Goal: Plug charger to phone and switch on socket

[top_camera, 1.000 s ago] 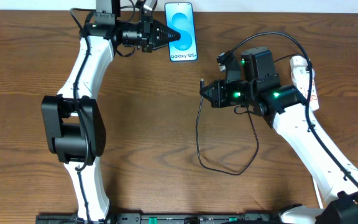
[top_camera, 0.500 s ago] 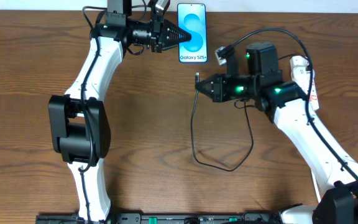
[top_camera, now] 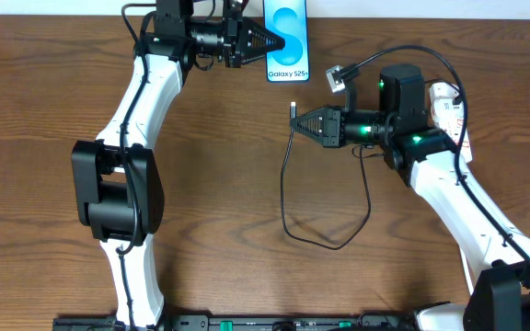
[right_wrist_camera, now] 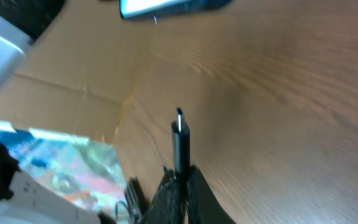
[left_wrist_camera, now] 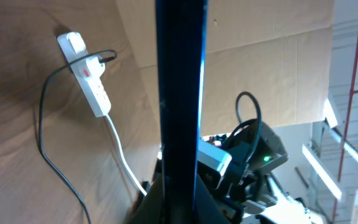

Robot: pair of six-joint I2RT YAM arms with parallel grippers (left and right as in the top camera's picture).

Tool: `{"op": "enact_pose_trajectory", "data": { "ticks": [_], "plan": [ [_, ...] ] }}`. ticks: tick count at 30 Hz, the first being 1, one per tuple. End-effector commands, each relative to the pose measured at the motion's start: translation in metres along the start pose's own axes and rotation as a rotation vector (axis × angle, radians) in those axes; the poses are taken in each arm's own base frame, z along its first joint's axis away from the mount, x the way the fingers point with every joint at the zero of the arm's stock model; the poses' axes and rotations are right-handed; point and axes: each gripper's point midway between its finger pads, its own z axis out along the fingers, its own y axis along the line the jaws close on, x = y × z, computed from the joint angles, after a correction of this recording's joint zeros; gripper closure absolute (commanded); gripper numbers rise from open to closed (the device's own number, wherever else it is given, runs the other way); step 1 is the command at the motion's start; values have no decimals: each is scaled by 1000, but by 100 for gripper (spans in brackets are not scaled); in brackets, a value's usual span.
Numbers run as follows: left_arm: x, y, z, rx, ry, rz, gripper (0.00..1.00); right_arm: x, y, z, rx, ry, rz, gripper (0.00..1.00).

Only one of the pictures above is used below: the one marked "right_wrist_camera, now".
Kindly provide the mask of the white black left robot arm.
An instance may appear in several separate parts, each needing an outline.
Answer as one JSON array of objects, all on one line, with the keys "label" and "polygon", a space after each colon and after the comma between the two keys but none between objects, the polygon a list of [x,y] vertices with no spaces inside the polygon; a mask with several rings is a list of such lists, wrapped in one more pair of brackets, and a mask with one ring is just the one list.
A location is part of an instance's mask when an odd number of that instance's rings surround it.
[{"label": "white black left robot arm", "polygon": [[0,0],[0,87],[64,5],[65,0]]}]

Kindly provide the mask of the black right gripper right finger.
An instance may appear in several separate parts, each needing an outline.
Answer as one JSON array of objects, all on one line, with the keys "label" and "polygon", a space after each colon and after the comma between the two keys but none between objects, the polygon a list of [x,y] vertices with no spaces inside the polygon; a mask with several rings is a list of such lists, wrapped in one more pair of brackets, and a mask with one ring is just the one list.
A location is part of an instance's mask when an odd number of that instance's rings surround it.
[{"label": "black right gripper right finger", "polygon": [[235,224],[196,166],[190,168],[187,189],[189,224]]}]

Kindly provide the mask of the blue Galaxy smartphone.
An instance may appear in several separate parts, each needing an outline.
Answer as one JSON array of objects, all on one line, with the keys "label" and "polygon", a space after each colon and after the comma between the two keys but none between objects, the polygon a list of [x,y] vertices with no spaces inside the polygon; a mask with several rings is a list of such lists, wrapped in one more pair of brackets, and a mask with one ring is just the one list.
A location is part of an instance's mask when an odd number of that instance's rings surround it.
[{"label": "blue Galaxy smartphone", "polygon": [[232,0],[120,0],[119,12],[123,20],[137,21],[215,11],[231,2]]}]

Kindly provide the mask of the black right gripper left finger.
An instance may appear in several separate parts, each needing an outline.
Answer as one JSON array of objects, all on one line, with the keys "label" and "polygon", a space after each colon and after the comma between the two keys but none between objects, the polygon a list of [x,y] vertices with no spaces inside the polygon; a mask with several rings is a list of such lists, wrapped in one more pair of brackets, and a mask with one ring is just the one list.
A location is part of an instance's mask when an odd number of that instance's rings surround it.
[{"label": "black right gripper left finger", "polygon": [[141,224],[184,224],[185,188],[179,175],[163,167],[163,177]]}]

